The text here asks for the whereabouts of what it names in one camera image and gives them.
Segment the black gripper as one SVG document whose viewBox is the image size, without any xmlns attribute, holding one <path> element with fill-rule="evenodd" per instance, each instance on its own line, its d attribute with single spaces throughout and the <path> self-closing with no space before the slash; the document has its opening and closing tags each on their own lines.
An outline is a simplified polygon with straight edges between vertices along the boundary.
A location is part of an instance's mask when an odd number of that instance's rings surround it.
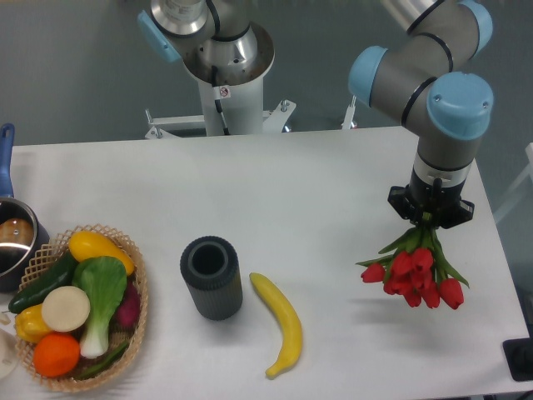
<svg viewBox="0 0 533 400">
<path fill-rule="evenodd" d="M 414 225 L 449 229 L 469 222 L 474 216 L 475 204 L 463 200 L 465 183 L 445 187 L 437 178 L 432 184 L 412 177 L 405 187 L 393 186 L 387 201 L 405 220 Z"/>
</svg>

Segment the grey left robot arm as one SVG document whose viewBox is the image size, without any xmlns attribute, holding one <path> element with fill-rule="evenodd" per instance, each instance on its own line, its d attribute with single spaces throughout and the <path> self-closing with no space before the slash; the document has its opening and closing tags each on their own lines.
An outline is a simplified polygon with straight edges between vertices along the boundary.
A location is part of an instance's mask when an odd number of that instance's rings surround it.
<svg viewBox="0 0 533 400">
<path fill-rule="evenodd" d="M 275 57 L 270 35 L 249 18 L 243 1 L 151 1 L 137 25 L 159 58 L 183 62 L 212 86 L 261 78 Z"/>
</svg>

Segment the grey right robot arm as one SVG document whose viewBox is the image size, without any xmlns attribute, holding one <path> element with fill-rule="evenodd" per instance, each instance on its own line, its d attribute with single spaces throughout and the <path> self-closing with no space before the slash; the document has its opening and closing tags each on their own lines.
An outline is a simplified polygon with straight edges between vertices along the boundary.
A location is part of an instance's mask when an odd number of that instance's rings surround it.
<svg viewBox="0 0 533 400">
<path fill-rule="evenodd" d="M 399 50 L 373 46 L 352 64 L 351 93 L 418 137 L 411 180 L 388 202 L 411 223 L 453 228 L 470 221 L 461 197 L 491 120 L 494 94 L 482 77 L 461 72 L 491 40 L 493 22 L 477 1 L 385 1 L 409 37 Z"/>
</svg>

